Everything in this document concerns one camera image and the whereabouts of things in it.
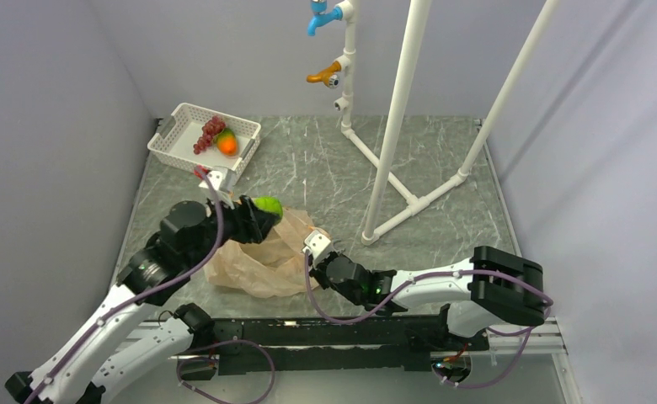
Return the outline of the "translucent orange plastic bag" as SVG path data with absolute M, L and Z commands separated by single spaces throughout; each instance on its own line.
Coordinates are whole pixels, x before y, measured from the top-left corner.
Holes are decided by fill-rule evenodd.
M 286 208 L 281 222 L 260 244 L 228 241 L 204 266 L 207 281 L 257 298 L 306 292 L 304 241 L 315 230 L 305 210 Z

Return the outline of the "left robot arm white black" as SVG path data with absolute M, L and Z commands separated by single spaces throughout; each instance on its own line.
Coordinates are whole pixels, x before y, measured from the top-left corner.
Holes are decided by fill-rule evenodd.
M 10 376 L 7 392 L 17 403 L 108 403 L 165 359 L 205 352 L 214 321 L 195 304 L 179 307 L 151 336 L 119 346 L 223 244 L 259 244 L 282 216 L 273 197 L 177 203 L 118 273 L 95 313 L 40 367 Z

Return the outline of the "fake red grapes bunch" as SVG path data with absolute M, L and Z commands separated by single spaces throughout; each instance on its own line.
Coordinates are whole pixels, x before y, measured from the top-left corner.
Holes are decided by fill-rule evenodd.
M 199 155 L 213 146 L 215 136 L 226 128 L 226 124 L 219 116 L 213 116 L 202 127 L 202 134 L 193 145 L 193 152 Z

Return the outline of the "fake green fruit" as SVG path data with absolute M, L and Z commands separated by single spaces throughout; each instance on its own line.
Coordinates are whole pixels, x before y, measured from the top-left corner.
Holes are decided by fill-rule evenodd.
M 267 213 L 276 215 L 279 217 L 279 221 L 283 219 L 283 206 L 281 202 L 276 197 L 271 196 L 260 196 L 253 198 L 254 205 Z

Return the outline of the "fake mango orange green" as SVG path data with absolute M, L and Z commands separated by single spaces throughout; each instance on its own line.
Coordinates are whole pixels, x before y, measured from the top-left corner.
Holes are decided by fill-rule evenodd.
M 229 128 L 225 128 L 215 136 L 214 145 L 222 155 L 227 157 L 234 157 L 239 151 L 237 137 Z

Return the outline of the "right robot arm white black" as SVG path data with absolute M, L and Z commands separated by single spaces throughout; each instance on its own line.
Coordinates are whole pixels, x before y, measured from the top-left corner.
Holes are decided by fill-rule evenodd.
M 369 316 L 391 316 L 440 303 L 437 342 L 458 348 L 467 338 L 499 322 L 539 327 L 553 306 L 543 290 L 540 264 L 494 247 L 475 247 L 458 263 L 421 270 L 373 271 L 316 242 L 303 248 L 305 280 L 331 289 Z

